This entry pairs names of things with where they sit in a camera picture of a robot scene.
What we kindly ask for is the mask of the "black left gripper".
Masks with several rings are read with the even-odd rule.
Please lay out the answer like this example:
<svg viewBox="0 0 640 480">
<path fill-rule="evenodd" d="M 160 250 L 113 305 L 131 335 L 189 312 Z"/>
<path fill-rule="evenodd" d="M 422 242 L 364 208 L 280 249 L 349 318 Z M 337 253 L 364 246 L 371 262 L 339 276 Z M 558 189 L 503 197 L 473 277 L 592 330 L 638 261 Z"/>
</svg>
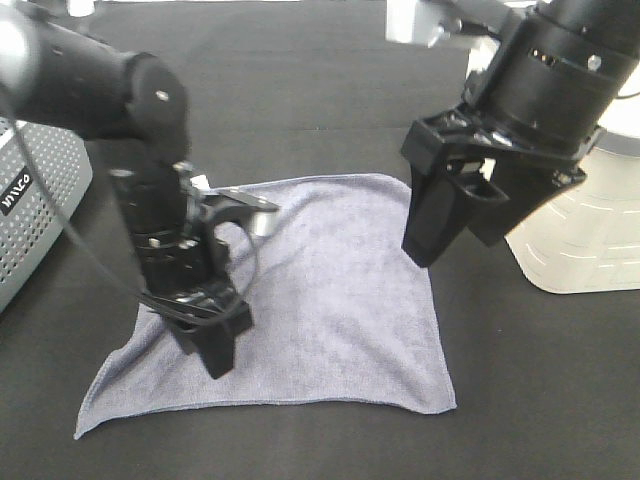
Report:
<svg viewBox="0 0 640 480">
<path fill-rule="evenodd" d="M 234 368 L 235 337 L 252 327 L 252 314 L 246 297 L 252 292 L 252 281 L 238 291 L 230 280 L 205 284 L 188 292 L 154 295 L 147 288 L 142 294 L 166 311 L 157 307 L 169 331 L 180 345 L 194 345 L 213 379 L 219 379 Z M 222 327 L 216 326 L 222 319 Z"/>
</svg>

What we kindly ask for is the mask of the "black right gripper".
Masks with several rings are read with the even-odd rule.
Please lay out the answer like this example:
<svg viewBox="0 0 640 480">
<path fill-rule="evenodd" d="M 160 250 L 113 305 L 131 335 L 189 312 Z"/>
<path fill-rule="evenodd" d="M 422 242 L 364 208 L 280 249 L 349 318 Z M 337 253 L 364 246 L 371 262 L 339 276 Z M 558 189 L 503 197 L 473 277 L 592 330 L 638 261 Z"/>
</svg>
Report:
<svg viewBox="0 0 640 480">
<path fill-rule="evenodd" d="M 403 250 L 419 267 L 432 265 L 469 223 L 472 198 L 504 200 L 468 224 L 485 245 L 496 244 L 586 180 L 579 163 L 599 139 L 595 128 L 568 152 L 510 135 L 463 107 L 414 121 L 401 147 L 411 170 Z"/>
</svg>

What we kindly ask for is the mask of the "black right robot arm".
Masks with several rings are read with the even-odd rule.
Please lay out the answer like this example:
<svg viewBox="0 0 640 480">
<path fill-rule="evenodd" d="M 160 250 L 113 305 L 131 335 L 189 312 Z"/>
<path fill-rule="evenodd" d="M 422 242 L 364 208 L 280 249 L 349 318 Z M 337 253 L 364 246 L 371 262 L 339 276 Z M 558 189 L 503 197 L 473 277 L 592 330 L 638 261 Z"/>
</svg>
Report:
<svg viewBox="0 0 640 480">
<path fill-rule="evenodd" d="M 600 118 L 639 63 L 635 1 L 408 1 L 388 6 L 398 43 L 496 43 L 455 107 L 416 120 L 401 148 L 411 170 L 402 247 L 419 266 L 463 230 L 492 245 L 582 184 Z"/>
</svg>

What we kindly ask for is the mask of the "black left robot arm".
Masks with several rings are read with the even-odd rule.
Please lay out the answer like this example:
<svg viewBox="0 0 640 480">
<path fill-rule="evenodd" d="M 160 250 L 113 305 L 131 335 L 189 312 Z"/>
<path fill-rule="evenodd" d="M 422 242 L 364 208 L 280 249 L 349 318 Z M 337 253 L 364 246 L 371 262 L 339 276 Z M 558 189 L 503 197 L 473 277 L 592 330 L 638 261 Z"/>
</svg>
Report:
<svg viewBox="0 0 640 480">
<path fill-rule="evenodd" d="M 261 208 L 254 197 L 191 183 L 188 97 L 178 77 L 158 57 L 118 51 L 28 2 L 2 7 L 1 43 L 2 115 L 102 148 L 142 276 L 134 295 L 211 377 L 230 372 L 236 339 L 253 319 L 215 231 L 244 227 Z"/>
</svg>

